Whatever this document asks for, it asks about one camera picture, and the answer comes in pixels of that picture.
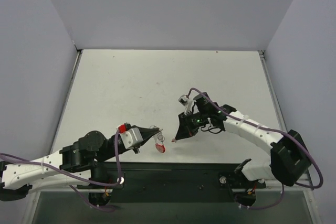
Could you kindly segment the red handled keyring holder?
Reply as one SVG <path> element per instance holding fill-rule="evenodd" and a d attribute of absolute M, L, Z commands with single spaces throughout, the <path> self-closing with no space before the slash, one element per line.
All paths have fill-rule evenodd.
<path fill-rule="evenodd" d="M 164 146 L 165 137 L 162 134 L 163 129 L 157 127 L 156 125 L 151 125 L 150 129 L 157 129 L 159 131 L 153 136 L 153 139 L 155 141 L 155 148 L 158 152 L 164 153 L 166 151 L 166 148 Z"/>

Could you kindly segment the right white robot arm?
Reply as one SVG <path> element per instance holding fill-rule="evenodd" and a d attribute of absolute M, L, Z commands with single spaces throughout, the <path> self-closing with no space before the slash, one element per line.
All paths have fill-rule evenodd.
<path fill-rule="evenodd" d="M 294 130 L 286 135 L 271 131 L 230 105 L 218 106 L 206 92 L 194 98 L 183 95 L 178 101 L 185 110 L 178 115 L 176 141 L 193 137 L 208 125 L 220 132 L 236 134 L 269 155 L 270 161 L 258 163 L 246 159 L 237 167 L 237 172 L 249 181 L 276 179 L 293 186 L 311 165 L 303 140 Z"/>

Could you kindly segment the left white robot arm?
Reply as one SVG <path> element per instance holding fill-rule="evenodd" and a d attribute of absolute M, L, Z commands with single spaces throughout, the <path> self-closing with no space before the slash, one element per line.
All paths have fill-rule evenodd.
<path fill-rule="evenodd" d="M 15 201 L 45 188 L 80 185 L 111 189 L 124 183 L 119 156 L 140 147 L 162 130 L 122 124 L 110 139 L 90 131 L 73 144 L 29 161 L 1 154 L 1 201 Z"/>

